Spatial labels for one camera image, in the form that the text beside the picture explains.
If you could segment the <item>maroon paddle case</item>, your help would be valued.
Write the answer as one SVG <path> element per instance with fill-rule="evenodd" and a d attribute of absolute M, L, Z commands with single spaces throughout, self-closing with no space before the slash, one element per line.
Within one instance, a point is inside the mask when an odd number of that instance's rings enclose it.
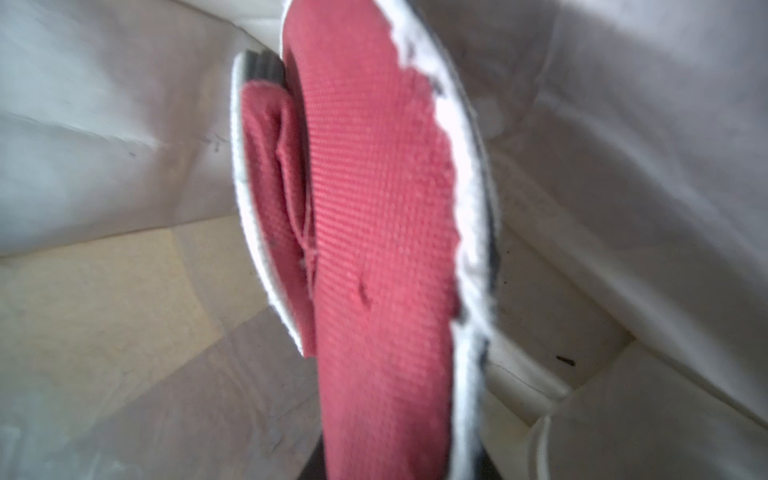
<path fill-rule="evenodd" d="M 317 363 L 330 479 L 474 479 L 498 255 L 488 160 L 407 1 L 291 1 L 239 54 L 236 199 L 271 305 Z"/>

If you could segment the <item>beige canvas tote bag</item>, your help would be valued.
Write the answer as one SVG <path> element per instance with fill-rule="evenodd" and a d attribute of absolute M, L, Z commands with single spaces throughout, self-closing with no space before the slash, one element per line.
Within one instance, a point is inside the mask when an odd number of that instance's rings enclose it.
<path fill-rule="evenodd" d="M 1 475 L 297 479 L 322 436 L 250 255 L 232 72 L 291 1 L 1 5 Z M 767 475 L 767 5 L 407 1 L 469 102 L 502 479 Z"/>

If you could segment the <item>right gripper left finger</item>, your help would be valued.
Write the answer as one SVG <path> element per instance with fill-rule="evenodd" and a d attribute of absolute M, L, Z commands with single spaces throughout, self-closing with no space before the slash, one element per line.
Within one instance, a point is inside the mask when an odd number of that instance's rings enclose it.
<path fill-rule="evenodd" d="M 299 473 L 297 480 L 326 480 L 325 450 L 323 436 L 320 436 L 318 442 L 311 453 L 306 464 Z"/>

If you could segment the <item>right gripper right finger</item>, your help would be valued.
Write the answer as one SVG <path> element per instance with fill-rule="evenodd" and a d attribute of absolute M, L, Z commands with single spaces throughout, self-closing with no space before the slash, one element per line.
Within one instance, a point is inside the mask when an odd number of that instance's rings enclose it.
<path fill-rule="evenodd" d="M 497 467 L 486 452 L 483 452 L 478 456 L 476 464 L 476 479 L 502 480 L 502 476 L 500 475 Z"/>

